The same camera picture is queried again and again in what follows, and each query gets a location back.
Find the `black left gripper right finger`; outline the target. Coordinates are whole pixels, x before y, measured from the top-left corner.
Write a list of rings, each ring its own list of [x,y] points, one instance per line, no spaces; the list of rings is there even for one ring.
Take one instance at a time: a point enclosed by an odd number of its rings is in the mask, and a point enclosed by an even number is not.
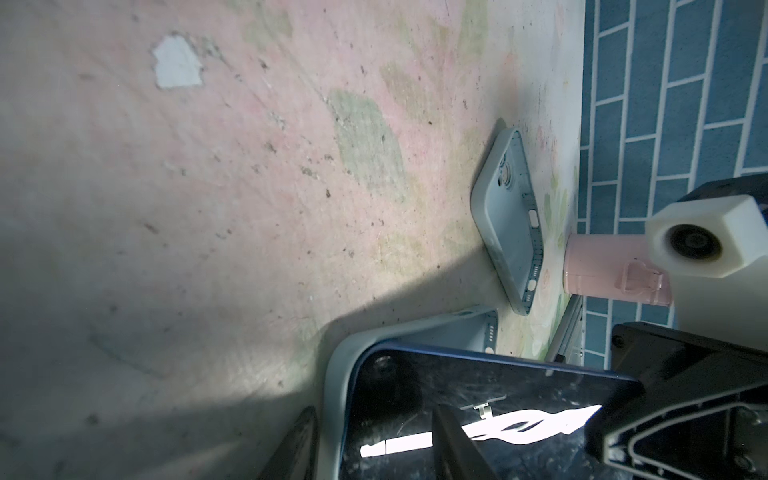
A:
[[[432,443],[436,479],[497,479],[447,405],[433,410]]]

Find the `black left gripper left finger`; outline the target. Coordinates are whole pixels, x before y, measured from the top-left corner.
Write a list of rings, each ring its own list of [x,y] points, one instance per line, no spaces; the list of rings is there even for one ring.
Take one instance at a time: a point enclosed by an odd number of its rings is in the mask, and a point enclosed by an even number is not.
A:
[[[258,476],[259,480],[312,480],[318,445],[318,415],[304,408]]]

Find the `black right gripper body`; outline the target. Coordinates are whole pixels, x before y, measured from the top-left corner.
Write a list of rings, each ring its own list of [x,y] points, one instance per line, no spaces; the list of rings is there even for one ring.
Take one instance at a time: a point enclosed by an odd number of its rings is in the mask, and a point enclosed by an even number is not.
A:
[[[766,478],[766,353],[632,322],[612,330],[611,366],[638,384],[587,423],[601,463],[643,479]]]

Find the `blue phone black screen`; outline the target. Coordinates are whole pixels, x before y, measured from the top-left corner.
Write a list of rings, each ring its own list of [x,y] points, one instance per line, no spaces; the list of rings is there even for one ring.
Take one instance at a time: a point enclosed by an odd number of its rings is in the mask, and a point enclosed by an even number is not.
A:
[[[453,410],[500,479],[627,478],[589,454],[585,428],[636,380],[487,353],[401,350],[417,373],[420,413],[355,430],[338,479],[434,478],[431,423],[438,405]]]

